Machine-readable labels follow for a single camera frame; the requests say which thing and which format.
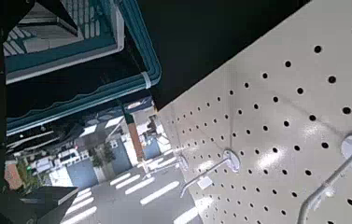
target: pegboard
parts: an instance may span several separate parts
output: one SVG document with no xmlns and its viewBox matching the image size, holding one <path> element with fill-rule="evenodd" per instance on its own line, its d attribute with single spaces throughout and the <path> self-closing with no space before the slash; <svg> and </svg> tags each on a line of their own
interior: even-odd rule
<svg viewBox="0 0 352 224">
<path fill-rule="evenodd" d="M 314 0 L 160 111 L 190 163 L 242 163 L 189 188 L 204 223 L 296 223 L 302 202 L 345 158 L 352 133 L 352 1 Z M 352 223 L 352 167 L 307 223 Z"/>
</svg>

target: ceiling light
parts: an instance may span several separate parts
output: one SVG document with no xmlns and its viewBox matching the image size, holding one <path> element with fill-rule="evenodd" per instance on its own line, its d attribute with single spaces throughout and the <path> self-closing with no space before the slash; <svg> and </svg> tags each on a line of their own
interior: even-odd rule
<svg viewBox="0 0 352 224">
<path fill-rule="evenodd" d="M 94 206 L 88 210 L 85 210 L 84 212 L 82 213 L 79 213 L 78 215 L 74 216 L 74 217 L 71 217 L 70 219 L 62 222 L 62 224 L 75 224 L 75 223 L 78 223 L 79 221 L 81 221 L 82 219 L 84 219 L 85 217 L 88 217 L 92 214 L 94 214 L 97 210 L 97 207 Z"/>
<path fill-rule="evenodd" d="M 126 175 L 122 175 L 122 176 L 120 176 L 120 177 L 118 177 L 118 178 L 112 180 L 112 181 L 109 183 L 109 185 L 110 185 L 110 186 L 116 185 L 116 184 L 118 184 L 120 181 L 122 181 L 122 180 L 126 179 L 127 177 L 129 177 L 130 175 L 131 175 L 130 173 L 128 173 L 128 174 L 126 174 Z"/>
<path fill-rule="evenodd" d="M 183 213 L 181 216 L 174 220 L 174 224 L 187 224 L 195 217 L 199 216 L 199 211 L 197 207 L 192 207 L 190 210 Z"/>
<path fill-rule="evenodd" d="M 92 203 L 93 201 L 94 201 L 94 198 L 91 197 L 91 198 L 89 198 L 89 199 L 87 199 L 87 200 L 85 200 L 85 201 L 83 201 L 81 203 L 77 203 L 76 205 L 70 207 L 65 214 L 67 215 L 67 214 L 70 214 L 70 213 L 72 213 L 74 211 L 77 211 L 79 208 L 81 208 L 83 206 L 86 206 L 86 205 Z"/>
<path fill-rule="evenodd" d="M 154 193 L 152 194 L 149 194 L 147 197 L 143 198 L 140 203 L 142 205 L 145 205 L 147 203 L 150 203 L 152 202 L 153 200 L 161 197 L 163 194 L 165 194 L 166 192 L 172 190 L 172 189 L 175 189 L 177 186 L 179 185 L 179 182 L 178 181 L 174 181 L 166 186 L 164 186 L 163 188 L 155 191 Z"/>
<path fill-rule="evenodd" d="M 85 136 L 90 133 L 94 133 L 96 131 L 96 128 L 97 128 L 97 124 L 91 127 L 85 128 L 85 130 L 83 131 L 83 134 L 81 134 L 79 137 Z"/>
<path fill-rule="evenodd" d="M 141 188 L 145 187 L 146 185 L 152 183 L 154 180 L 155 180 L 155 177 L 152 177 L 150 179 L 146 179 L 146 180 L 132 186 L 131 188 L 126 189 L 125 194 L 126 195 L 131 194 L 131 193 L 135 192 L 136 190 L 141 189 Z"/>
<path fill-rule="evenodd" d="M 76 199 L 73 201 L 73 203 L 79 203 L 80 201 L 84 200 L 84 199 L 87 199 L 89 197 L 92 196 L 92 193 L 91 192 L 88 192 L 86 194 L 82 194 L 81 196 L 79 197 L 76 197 Z"/>
<path fill-rule="evenodd" d="M 133 177 L 130 177 L 129 179 L 123 181 L 122 183 L 118 184 L 115 188 L 116 189 L 121 189 L 123 187 L 125 187 L 126 185 L 136 181 L 138 178 L 140 178 L 140 175 L 135 175 Z"/>
</svg>

